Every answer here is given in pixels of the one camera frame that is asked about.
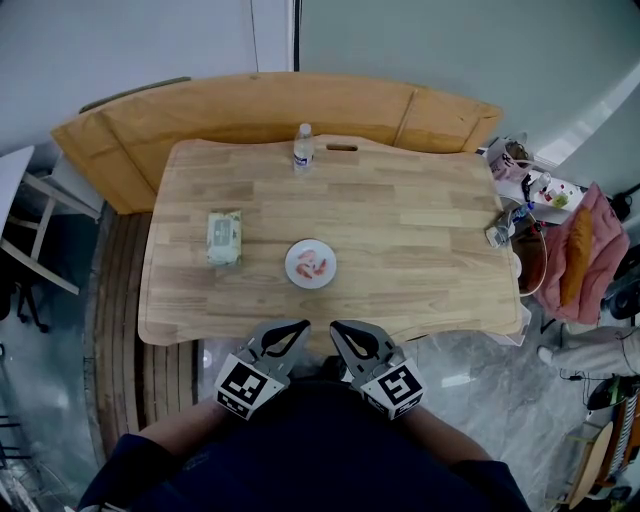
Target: pink bag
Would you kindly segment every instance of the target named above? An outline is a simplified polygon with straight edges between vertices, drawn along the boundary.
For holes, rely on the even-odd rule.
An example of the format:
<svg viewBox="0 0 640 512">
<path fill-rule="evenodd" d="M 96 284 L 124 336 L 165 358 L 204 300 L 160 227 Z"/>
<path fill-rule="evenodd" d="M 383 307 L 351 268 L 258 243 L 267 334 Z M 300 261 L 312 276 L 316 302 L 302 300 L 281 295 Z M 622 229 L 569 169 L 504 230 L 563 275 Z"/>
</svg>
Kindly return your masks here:
<svg viewBox="0 0 640 512">
<path fill-rule="evenodd" d="M 570 304 L 562 306 L 560 278 L 567 268 L 567 239 L 580 208 L 589 209 L 593 222 L 589 268 L 576 297 Z M 549 228 L 545 241 L 547 274 L 535 293 L 536 299 L 554 318 L 587 325 L 596 324 L 600 316 L 600 301 L 629 249 L 629 237 L 598 185 L 591 184 L 578 208 L 561 226 Z"/>
</svg>

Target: tiled floor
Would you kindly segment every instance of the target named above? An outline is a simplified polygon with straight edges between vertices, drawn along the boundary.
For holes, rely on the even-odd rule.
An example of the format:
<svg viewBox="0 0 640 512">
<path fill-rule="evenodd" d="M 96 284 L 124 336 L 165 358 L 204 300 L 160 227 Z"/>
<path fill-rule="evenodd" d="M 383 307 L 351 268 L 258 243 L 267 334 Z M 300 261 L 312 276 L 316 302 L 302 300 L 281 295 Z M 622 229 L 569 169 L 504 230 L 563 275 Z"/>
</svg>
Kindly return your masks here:
<svg viewBox="0 0 640 512">
<path fill-rule="evenodd" d="M 40 319 L 50 326 L 47 334 L 33 322 L 20 322 L 17 294 L 9 316 L 0 322 L 6 350 L 0 359 L 0 414 L 22 423 L 21 429 L 1 429 L 0 439 L 5 445 L 17 443 L 33 457 L 22 483 L 38 496 L 42 510 L 76 506 L 98 469 L 83 375 L 86 283 L 96 235 L 97 226 L 87 217 L 54 217 L 41 259 L 80 286 L 80 295 L 44 281 L 34 288 Z"/>
<path fill-rule="evenodd" d="M 432 335 L 403 347 L 427 384 L 422 405 L 509 464 L 532 510 L 542 511 L 548 510 L 548 484 L 561 490 L 578 455 L 558 459 L 559 452 L 567 451 L 564 435 L 581 425 L 587 411 L 583 384 L 562 380 L 557 369 L 536 356 L 539 344 L 556 343 L 560 324 L 540 336 L 540 308 L 529 306 L 534 315 L 522 347 L 500 346 L 469 331 Z M 212 392 L 215 375 L 234 347 L 231 341 L 203 344 L 208 367 L 200 372 L 200 396 Z"/>
</svg>

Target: water bottle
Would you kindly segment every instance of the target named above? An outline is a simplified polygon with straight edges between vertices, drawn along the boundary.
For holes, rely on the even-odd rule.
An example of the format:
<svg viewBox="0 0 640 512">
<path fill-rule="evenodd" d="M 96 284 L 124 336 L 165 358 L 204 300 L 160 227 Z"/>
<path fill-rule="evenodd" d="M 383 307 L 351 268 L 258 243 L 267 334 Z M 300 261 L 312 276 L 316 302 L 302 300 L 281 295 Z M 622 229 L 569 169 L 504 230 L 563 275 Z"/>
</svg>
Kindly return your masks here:
<svg viewBox="0 0 640 512">
<path fill-rule="evenodd" d="M 540 192 L 543 188 L 548 187 L 550 184 L 551 174 L 549 174 L 548 172 L 544 172 L 529 186 L 529 193 L 535 194 L 537 192 Z"/>
<path fill-rule="evenodd" d="M 311 125 L 300 125 L 298 134 L 293 141 L 293 171 L 296 174 L 306 174 L 313 164 L 313 135 Z"/>
</svg>

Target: white plate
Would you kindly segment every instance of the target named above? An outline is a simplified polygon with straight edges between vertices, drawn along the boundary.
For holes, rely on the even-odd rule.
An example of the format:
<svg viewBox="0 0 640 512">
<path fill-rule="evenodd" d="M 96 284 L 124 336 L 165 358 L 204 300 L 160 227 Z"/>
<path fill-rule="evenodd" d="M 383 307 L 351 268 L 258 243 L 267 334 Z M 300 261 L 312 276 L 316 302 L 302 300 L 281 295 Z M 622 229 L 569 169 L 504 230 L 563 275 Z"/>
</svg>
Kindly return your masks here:
<svg viewBox="0 0 640 512">
<path fill-rule="evenodd" d="M 331 282 L 338 267 L 336 255 L 320 240 L 300 240 L 291 246 L 284 259 L 284 268 L 293 284 L 315 290 Z"/>
</svg>

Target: cable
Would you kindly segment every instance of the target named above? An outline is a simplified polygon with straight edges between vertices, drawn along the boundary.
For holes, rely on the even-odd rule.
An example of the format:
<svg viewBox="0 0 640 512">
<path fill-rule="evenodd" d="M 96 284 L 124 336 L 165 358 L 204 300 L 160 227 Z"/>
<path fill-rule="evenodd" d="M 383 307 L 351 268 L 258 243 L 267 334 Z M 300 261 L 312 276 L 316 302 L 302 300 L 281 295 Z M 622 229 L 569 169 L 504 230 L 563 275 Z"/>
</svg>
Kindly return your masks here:
<svg viewBox="0 0 640 512">
<path fill-rule="evenodd" d="M 562 380 L 566 380 L 570 382 L 583 381 L 582 382 L 582 405 L 584 405 L 585 407 L 587 407 L 589 395 L 591 394 L 591 381 L 592 380 L 603 381 L 603 380 L 609 380 L 610 378 L 615 377 L 615 373 L 612 373 L 611 377 L 607 379 L 600 379 L 600 378 L 588 377 L 584 372 L 574 372 L 573 375 L 569 377 L 565 377 L 562 375 L 562 368 L 560 368 L 558 374 L 560 375 L 560 378 Z"/>
</svg>

